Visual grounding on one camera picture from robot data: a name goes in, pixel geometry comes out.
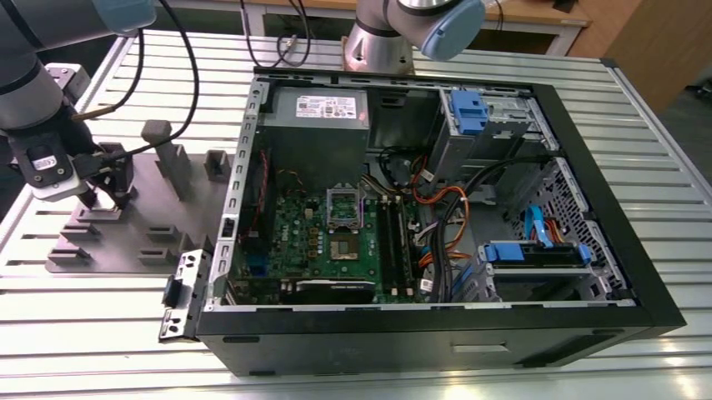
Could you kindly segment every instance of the motherboard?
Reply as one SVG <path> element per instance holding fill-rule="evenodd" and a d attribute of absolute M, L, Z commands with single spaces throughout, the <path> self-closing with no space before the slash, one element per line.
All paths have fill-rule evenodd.
<path fill-rule="evenodd" d="M 313 293 L 310 303 L 349 303 L 354 293 L 366 303 L 418 302 L 408 229 L 416 205 L 352 190 L 354 198 L 338 188 L 278 197 L 270 251 L 246 254 L 246 268 L 234 271 L 241 303 L 301 302 L 290 297 L 298 292 Z"/>

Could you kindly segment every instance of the white label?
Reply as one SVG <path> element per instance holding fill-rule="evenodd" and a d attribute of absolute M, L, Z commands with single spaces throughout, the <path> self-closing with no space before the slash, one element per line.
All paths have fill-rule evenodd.
<path fill-rule="evenodd" d="M 433 281 L 429 279 L 421 279 L 421 290 L 424 292 L 433 292 Z"/>
<path fill-rule="evenodd" d="M 357 119 L 357 98 L 300 96 L 297 116 L 301 118 Z"/>
<path fill-rule="evenodd" d="M 561 20 L 561 24 L 563 25 L 577 25 L 580 27 L 585 27 L 587 26 L 587 22 L 585 21 L 579 21 L 576 19 L 563 19 Z"/>
<path fill-rule="evenodd" d="M 56 158 L 55 156 L 48 156 L 46 158 L 40 158 L 39 160 L 35 160 L 32 162 L 32 167 L 38 171 L 44 171 L 46 169 L 50 169 L 56 166 Z"/>
<path fill-rule="evenodd" d="M 428 182 L 433 182 L 433 178 L 436 177 L 436 175 L 433 175 L 433 173 L 428 169 L 424 169 L 422 172 L 421 172 L 421 177 Z"/>

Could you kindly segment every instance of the gray robot arm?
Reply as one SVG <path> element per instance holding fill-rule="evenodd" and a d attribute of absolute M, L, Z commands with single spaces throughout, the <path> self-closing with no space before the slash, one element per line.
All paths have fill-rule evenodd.
<path fill-rule="evenodd" d="M 344 49 L 346 68 L 410 73 L 413 50 L 452 59 L 472 43 L 485 20 L 483 0 L 364 0 Z"/>
<path fill-rule="evenodd" d="M 34 194 L 56 201 L 87 185 L 70 158 L 97 144 L 36 52 L 154 23 L 151 0 L 0 0 L 0 134 Z"/>

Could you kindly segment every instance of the floor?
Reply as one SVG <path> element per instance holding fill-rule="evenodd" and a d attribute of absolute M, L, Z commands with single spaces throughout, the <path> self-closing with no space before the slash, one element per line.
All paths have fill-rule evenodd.
<path fill-rule="evenodd" d="M 686 91 L 659 117 L 712 183 L 712 99 L 696 98 L 694 91 Z"/>

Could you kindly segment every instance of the white workbench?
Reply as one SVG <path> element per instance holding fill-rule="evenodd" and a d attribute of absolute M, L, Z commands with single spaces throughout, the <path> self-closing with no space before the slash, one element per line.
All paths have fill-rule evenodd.
<path fill-rule="evenodd" d="M 250 87 L 242 37 L 193 34 L 203 77 L 191 153 L 235 151 Z M 173 32 L 147 32 L 147 68 L 130 103 L 90 123 L 98 141 L 138 139 L 143 120 L 183 121 L 190 63 Z M 137 47 L 122 39 L 85 103 L 114 103 L 130 86 Z M 258 56 L 274 43 L 257 39 Z M 338 69 L 341 45 L 318 42 L 309 68 Z M 0 398 L 67 395 L 210 399 L 710 398 L 712 397 L 712 207 L 710 186 L 624 78 L 597 60 L 467 52 L 452 62 L 416 58 L 421 75 L 556 86 L 688 326 L 627 342 L 563 368 L 345 377 L 235 378 L 201 344 L 157 342 L 162 277 L 58 277 L 46 255 L 77 205 L 24 192 L 0 226 Z"/>

